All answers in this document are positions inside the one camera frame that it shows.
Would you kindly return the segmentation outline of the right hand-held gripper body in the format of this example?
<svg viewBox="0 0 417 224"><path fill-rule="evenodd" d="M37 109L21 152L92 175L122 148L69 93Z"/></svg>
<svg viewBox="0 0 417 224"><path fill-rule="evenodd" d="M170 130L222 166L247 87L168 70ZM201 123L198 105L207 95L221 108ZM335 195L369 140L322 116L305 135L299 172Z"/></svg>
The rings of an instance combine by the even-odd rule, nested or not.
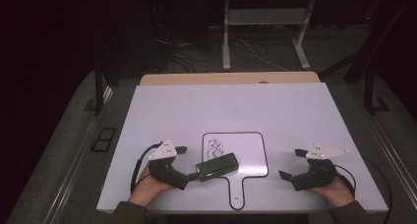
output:
<svg viewBox="0 0 417 224"><path fill-rule="evenodd" d="M309 170L304 174L292 176L290 183L296 191L302 191L326 186L332 183L335 177L339 177L347 186L350 186L343 176L337 174L335 165L331 162L332 158L348 153L347 148L314 143L305 158L309 164Z"/></svg>

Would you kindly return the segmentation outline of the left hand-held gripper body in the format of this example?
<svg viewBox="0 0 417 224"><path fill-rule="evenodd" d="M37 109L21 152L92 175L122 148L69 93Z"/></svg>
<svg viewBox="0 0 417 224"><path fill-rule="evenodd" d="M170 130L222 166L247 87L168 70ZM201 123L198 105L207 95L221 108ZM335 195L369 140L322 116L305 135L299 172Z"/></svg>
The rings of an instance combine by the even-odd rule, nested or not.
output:
<svg viewBox="0 0 417 224"><path fill-rule="evenodd" d="M188 176L176 171L172 163L178 154L173 141L163 141L149 156L149 171L153 178L159 182L170 185L183 191L188 185Z"/></svg>

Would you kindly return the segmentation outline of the person's right hand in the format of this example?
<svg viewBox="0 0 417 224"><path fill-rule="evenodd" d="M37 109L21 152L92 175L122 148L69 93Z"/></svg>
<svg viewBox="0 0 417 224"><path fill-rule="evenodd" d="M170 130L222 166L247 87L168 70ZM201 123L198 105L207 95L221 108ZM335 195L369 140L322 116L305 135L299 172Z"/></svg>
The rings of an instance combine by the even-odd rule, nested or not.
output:
<svg viewBox="0 0 417 224"><path fill-rule="evenodd" d="M326 186L309 189L309 192L323 197L334 208L345 206L355 200L353 194L338 177Z"/></svg>

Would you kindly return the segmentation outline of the white metal stand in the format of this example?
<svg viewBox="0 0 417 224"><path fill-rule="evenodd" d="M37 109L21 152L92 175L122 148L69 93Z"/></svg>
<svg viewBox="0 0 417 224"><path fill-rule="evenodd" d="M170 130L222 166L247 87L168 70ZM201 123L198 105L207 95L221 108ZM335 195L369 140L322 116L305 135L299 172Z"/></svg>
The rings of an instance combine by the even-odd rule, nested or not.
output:
<svg viewBox="0 0 417 224"><path fill-rule="evenodd" d="M292 39L292 45L303 70L310 70L302 43L310 18L313 14L316 0L309 0L305 8L275 8L275 9L231 9L229 0L224 0L222 67L224 71L231 70L229 51L229 28L235 26L267 25L288 26L298 25L298 36Z"/></svg>

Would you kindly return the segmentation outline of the black stand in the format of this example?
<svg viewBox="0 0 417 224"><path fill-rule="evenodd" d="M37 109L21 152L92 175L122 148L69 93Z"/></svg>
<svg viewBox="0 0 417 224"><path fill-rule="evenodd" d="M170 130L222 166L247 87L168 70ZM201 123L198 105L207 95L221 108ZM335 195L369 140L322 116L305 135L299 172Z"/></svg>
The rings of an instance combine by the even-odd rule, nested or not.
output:
<svg viewBox="0 0 417 224"><path fill-rule="evenodd" d="M385 101L374 97L375 70L371 62L375 57L379 45L384 39L385 27L379 27L379 11L384 6L383 0L372 0L366 12L366 20L372 28L364 44L353 55L352 65L344 79L348 84L357 84L364 78L364 106L371 115L388 111Z"/></svg>

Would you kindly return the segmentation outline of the black whiteboard eraser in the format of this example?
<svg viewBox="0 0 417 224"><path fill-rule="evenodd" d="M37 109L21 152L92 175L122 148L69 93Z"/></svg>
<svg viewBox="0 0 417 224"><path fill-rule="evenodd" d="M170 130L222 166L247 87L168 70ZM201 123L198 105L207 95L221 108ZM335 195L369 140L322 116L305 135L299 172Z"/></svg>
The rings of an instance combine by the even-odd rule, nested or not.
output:
<svg viewBox="0 0 417 224"><path fill-rule="evenodd" d="M239 169L239 163L233 153L228 153L196 165L201 182L220 177Z"/></svg>

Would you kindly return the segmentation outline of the white paddle whiteboard black rim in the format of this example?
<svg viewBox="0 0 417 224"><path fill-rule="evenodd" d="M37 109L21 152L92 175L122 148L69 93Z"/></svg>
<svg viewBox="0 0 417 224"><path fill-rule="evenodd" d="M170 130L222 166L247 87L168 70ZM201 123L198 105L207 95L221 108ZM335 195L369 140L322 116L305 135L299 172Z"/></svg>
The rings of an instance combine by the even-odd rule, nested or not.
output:
<svg viewBox="0 0 417 224"><path fill-rule="evenodd" d="M244 210L252 195L268 176L264 137L258 132L207 133L203 135L202 161L233 153L239 167L219 176L226 182L228 202L233 210Z"/></svg>

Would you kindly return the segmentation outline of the person's left hand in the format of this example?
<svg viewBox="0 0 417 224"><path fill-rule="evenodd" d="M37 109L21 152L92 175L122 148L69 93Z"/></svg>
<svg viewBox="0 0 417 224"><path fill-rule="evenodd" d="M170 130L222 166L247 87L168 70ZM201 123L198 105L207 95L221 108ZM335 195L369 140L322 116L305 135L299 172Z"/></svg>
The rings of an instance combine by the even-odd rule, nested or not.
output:
<svg viewBox="0 0 417 224"><path fill-rule="evenodd" d="M140 176L140 181L128 198L128 202L147 207L158 196L169 190L173 190L173 187L153 178L149 168L146 167Z"/></svg>

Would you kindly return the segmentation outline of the metal floor rail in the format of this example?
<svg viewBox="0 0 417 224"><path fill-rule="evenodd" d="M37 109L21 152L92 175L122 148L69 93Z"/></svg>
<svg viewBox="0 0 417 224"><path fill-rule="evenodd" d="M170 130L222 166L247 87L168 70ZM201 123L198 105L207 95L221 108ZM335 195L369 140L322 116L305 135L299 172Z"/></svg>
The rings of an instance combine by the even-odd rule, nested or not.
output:
<svg viewBox="0 0 417 224"><path fill-rule="evenodd" d="M106 86L87 97L78 89L54 132L44 153L47 167L55 166L56 190L48 203L42 224L57 224L68 198L80 175L89 142L96 132L101 117L96 101L106 103L113 90Z"/></svg>
<svg viewBox="0 0 417 224"><path fill-rule="evenodd" d="M412 177L409 169L405 166L405 163L394 148L394 144L388 138L387 133L383 130L381 123L375 116L370 118L370 124L380 142L380 146L390 167L394 171L408 198L417 208L417 182Z"/></svg>

